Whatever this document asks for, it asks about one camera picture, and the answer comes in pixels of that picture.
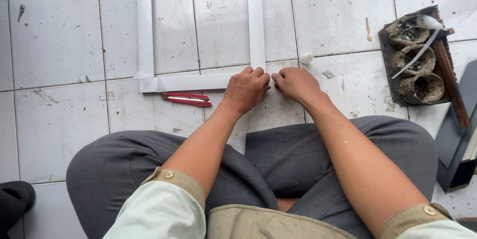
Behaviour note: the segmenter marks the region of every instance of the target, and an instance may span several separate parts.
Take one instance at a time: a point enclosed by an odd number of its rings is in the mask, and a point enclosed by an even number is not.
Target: forearm
[[[323,93],[303,102],[326,145],[346,197],[377,238],[385,220],[427,199]]]
[[[217,176],[225,144],[240,114],[223,104],[162,165],[177,169],[200,183],[207,197]]]

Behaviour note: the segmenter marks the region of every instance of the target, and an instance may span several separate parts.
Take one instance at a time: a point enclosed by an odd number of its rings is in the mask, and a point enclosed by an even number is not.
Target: frame molding
[[[265,71],[263,1],[247,1],[250,65],[253,69],[262,67]],[[139,79],[140,93],[227,88],[235,73],[155,77],[152,0],[137,0],[137,19],[139,71],[133,78]]]

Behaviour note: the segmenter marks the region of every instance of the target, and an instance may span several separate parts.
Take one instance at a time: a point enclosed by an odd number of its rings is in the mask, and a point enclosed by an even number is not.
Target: red utility knife
[[[192,104],[197,107],[212,106],[212,102],[210,102],[208,96],[203,96],[203,95],[167,92],[165,94],[162,93],[161,97],[164,100]]]

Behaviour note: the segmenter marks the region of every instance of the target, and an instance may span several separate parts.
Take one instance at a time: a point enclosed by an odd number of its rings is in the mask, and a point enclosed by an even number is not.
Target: khaki shirt
[[[128,198],[104,239],[203,239],[205,195],[189,175],[157,168]],[[247,205],[224,205],[210,211],[208,239],[355,239],[322,221]],[[442,206],[417,204],[394,214],[378,239],[477,239]]]

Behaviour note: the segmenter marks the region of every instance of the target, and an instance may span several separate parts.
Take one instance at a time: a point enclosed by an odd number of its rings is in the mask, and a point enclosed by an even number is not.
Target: gray trousers
[[[427,199],[432,198],[437,154],[434,140],[424,128],[388,116],[367,116],[351,122]],[[116,132],[74,156],[66,184],[89,239],[104,236],[126,199],[185,139],[157,131]],[[277,210],[275,197],[301,197],[288,213],[324,221],[359,239],[373,238],[346,199],[314,124],[248,133],[245,156],[226,145],[206,199],[206,216],[212,208],[228,204]]]

